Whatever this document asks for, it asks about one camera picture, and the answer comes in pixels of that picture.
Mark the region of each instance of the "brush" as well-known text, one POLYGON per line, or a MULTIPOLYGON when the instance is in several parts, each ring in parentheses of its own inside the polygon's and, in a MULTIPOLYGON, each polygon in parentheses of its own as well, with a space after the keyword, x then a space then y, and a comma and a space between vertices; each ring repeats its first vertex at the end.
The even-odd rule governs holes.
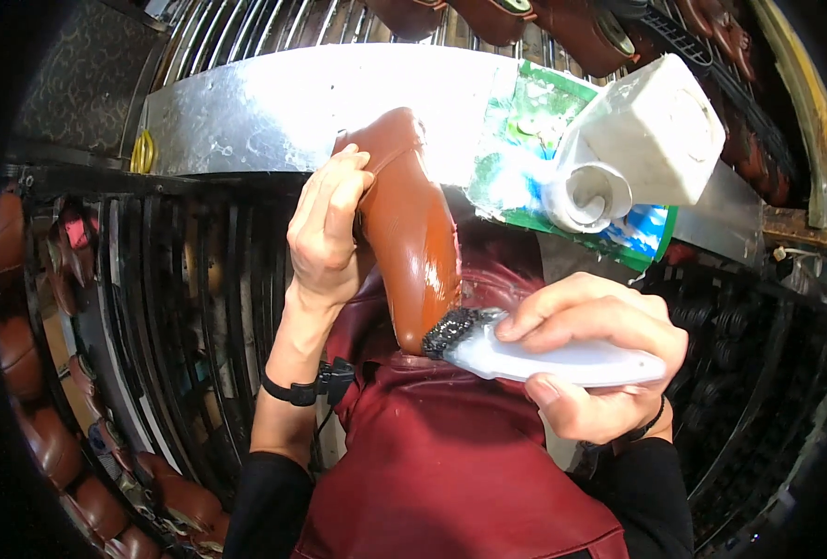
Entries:
POLYGON ((519 342, 494 335, 507 315, 494 307, 453 308, 423 336, 423 353, 486 379, 525 382, 536 373, 548 373, 589 388, 637 385, 665 376, 665 362, 655 355, 605 340, 569 341, 550 352, 527 352, 519 342))

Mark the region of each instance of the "black sleeve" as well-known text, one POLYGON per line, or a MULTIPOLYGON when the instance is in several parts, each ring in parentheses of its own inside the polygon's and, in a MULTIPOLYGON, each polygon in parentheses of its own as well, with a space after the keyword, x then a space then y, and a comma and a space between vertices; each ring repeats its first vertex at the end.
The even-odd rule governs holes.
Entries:
POLYGON ((658 437, 631 443, 583 488, 621 522, 631 559, 693 556, 692 519, 673 444, 658 437))
POLYGON ((301 533, 314 483, 294 461, 251 453, 242 465, 224 559, 288 557, 301 533))

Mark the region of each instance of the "black brush bristles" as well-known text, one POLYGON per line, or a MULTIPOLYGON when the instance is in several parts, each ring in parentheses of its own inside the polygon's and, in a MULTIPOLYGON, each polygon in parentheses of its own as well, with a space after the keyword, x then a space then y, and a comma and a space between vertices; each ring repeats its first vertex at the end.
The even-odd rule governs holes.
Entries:
POLYGON ((422 352, 430 359, 441 360, 448 346, 460 341, 472 327, 486 318, 475 308, 452 308, 422 337, 422 352))

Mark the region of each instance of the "person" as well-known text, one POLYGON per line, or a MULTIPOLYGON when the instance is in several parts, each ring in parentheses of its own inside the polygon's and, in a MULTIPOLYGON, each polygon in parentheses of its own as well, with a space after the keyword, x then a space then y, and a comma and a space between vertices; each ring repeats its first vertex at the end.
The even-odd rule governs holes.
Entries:
MULTIPOLYGON (((266 367, 278 386, 312 382, 328 340, 361 330, 361 320, 342 317, 378 300, 352 232, 374 180, 363 171, 368 160, 342 151, 302 191, 287 233, 294 277, 266 367)), ((307 471, 314 407, 260 391, 226 559, 692 556, 663 394, 687 334, 671 324, 663 299, 580 273, 535 290, 497 328, 500 340, 533 352, 606 339, 652 353, 666 376, 645 386, 585 390, 534 375, 522 390, 404 355, 393 335, 380 338, 385 328, 363 330, 363 342, 344 344, 363 349, 335 407, 347 453, 317 484, 307 471), (591 479, 560 470, 544 448, 539 410, 563 439, 611 442, 614 458, 591 479)))

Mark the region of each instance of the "fingernail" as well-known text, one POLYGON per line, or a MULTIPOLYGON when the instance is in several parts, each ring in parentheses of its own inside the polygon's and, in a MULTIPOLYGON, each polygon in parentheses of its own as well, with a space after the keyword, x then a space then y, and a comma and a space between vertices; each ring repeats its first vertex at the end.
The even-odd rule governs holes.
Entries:
POLYGON ((561 396, 559 391, 556 390, 556 387, 543 378, 535 383, 532 383, 528 386, 528 389, 531 399, 534 400, 534 403, 536 403, 539 408, 544 408, 550 405, 553 401, 557 400, 559 396, 561 396))
POLYGON ((508 340, 513 335, 513 318, 506 317, 501 320, 494 329, 494 335, 500 341, 508 340))

